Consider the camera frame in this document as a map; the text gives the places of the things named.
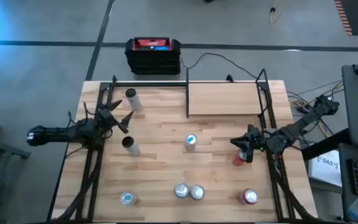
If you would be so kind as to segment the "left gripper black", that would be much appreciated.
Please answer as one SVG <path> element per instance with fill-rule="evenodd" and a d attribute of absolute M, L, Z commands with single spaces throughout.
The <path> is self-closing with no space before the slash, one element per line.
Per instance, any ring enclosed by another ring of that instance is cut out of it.
<path fill-rule="evenodd" d="M 113 126 L 118 126 L 123 133 L 127 134 L 129 132 L 129 123 L 134 112 L 131 111 L 121 122 L 111 114 L 111 111 L 115 110 L 121 103 L 122 100 L 117 100 L 112 103 L 97 105 L 96 119 L 99 129 L 109 130 Z"/>

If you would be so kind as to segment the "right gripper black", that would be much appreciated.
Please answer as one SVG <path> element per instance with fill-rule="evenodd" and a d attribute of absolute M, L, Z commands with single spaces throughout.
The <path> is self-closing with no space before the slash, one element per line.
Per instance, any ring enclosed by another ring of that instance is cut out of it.
<path fill-rule="evenodd" d="M 247 133 L 240 137 L 230 139 L 230 143 L 243 149 L 243 159 L 246 163 L 251 163 L 254 158 L 254 149 L 263 151 L 265 149 L 264 137 L 259 128 L 249 124 Z"/>

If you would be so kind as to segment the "red soda can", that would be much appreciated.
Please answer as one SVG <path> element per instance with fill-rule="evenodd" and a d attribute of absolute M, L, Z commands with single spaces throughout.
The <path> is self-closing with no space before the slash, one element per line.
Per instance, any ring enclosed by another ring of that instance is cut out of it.
<path fill-rule="evenodd" d="M 246 162 L 246 157 L 247 157 L 247 154 L 244 151 L 242 151 L 241 149 L 239 149 L 236 152 L 236 155 L 234 156 L 233 164 L 235 166 L 243 165 Z"/>
<path fill-rule="evenodd" d="M 244 189 L 240 192 L 240 201 L 243 204 L 255 204 L 259 200 L 259 195 L 254 189 Z"/>

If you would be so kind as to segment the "tall white can black top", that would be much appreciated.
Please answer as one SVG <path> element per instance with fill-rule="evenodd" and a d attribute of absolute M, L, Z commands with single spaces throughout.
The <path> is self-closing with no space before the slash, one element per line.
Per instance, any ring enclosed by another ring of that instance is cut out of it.
<path fill-rule="evenodd" d="M 133 110 L 140 110 L 142 108 L 142 103 L 137 94 L 137 91 L 134 88 L 129 88 L 125 92 L 126 98 Z"/>
<path fill-rule="evenodd" d="M 139 145 L 133 137 L 131 136 L 124 137 L 122 139 L 122 146 L 127 150 L 127 152 L 129 152 L 133 156 L 140 155 Z"/>

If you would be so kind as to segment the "teal white slim can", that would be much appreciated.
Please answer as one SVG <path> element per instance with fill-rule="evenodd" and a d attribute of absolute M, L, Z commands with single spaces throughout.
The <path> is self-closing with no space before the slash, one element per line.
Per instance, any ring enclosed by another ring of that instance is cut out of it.
<path fill-rule="evenodd" d="M 185 149 L 188 152 L 194 151 L 196 147 L 196 143 L 197 143 L 197 137 L 194 134 L 187 135 L 185 139 Z"/>

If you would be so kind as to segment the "silver Diet Coke can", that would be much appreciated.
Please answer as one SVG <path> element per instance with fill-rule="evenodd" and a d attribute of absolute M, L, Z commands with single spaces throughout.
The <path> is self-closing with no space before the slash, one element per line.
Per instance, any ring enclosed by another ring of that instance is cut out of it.
<path fill-rule="evenodd" d="M 189 194 L 190 188 L 186 183 L 179 183 L 174 186 L 174 193 L 179 198 L 185 198 Z"/>
<path fill-rule="evenodd" d="M 204 195 L 205 195 L 205 190 L 204 187 L 201 185 L 193 185 L 190 188 L 190 195 L 195 199 L 195 200 L 201 200 Z"/>

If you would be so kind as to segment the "silver slim can blue tab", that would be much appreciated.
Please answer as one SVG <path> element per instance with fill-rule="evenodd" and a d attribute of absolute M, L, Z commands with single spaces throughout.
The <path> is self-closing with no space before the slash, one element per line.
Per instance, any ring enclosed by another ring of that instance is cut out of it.
<path fill-rule="evenodd" d="M 121 203 L 124 205 L 133 205 L 138 201 L 138 196 L 131 191 L 125 191 L 120 196 Z"/>

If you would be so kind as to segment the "wooden shelf board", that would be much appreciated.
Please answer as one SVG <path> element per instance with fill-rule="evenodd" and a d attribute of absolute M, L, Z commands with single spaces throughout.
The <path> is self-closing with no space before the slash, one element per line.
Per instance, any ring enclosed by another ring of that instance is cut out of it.
<path fill-rule="evenodd" d="M 189 84 L 190 115 L 255 115 L 261 112 L 254 83 Z"/>

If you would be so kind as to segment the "red black power station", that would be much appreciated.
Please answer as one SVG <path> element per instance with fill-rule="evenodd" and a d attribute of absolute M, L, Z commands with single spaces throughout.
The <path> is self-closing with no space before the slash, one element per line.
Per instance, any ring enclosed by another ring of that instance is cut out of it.
<path fill-rule="evenodd" d="M 181 43 L 169 37 L 134 37 L 125 44 L 131 72 L 136 75 L 178 75 Z"/>

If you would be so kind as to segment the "black desk leg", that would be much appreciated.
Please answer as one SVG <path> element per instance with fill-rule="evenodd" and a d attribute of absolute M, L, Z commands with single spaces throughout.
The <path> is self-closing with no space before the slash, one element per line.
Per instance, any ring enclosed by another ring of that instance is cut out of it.
<path fill-rule="evenodd" d="M 337 149 L 340 143 L 350 144 L 351 139 L 349 135 L 349 129 L 343 129 L 342 131 L 334 134 L 333 136 L 308 146 L 302 150 L 302 156 L 305 161 L 318 157 L 329 151 Z"/>

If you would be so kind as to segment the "white printed paper sheet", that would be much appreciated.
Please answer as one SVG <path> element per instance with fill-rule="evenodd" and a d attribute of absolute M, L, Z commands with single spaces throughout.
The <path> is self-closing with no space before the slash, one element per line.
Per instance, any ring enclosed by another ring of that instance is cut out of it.
<path fill-rule="evenodd" d="M 339 152 L 333 150 L 309 160 L 308 177 L 342 187 Z"/>

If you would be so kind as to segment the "dark grey desk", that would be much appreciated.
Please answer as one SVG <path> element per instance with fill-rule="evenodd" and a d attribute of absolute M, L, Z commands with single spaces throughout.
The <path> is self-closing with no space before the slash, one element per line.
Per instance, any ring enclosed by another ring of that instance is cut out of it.
<path fill-rule="evenodd" d="M 353 180 L 351 175 L 351 168 L 347 164 L 349 159 L 358 160 L 358 146 L 340 143 L 338 145 L 339 161 L 341 168 L 342 180 L 342 207 L 343 219 L 345 222 L 349 221 L 347 209 L 357 199 L 358 195 L 353 193 Z"/>

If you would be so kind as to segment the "black metal shelf post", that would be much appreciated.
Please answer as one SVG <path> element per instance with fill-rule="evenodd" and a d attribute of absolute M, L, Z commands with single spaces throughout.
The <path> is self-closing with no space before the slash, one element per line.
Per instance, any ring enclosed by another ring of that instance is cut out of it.
<path fill-rule="evenodd" d="M 186 117 L 189 118 L 189 68 L 186 68 Z"/>

